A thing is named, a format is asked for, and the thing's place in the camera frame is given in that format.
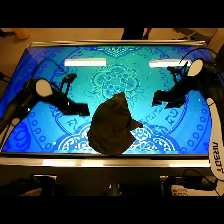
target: brown fabric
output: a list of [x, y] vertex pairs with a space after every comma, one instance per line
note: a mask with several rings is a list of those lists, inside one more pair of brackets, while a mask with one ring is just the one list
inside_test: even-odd
[[124, 93], [115, 94], [99, 105], [93, 115], [89, 145], [105, 155], [120, 155], [135, 141], [131, 130], [143, 125], [131, 118]]

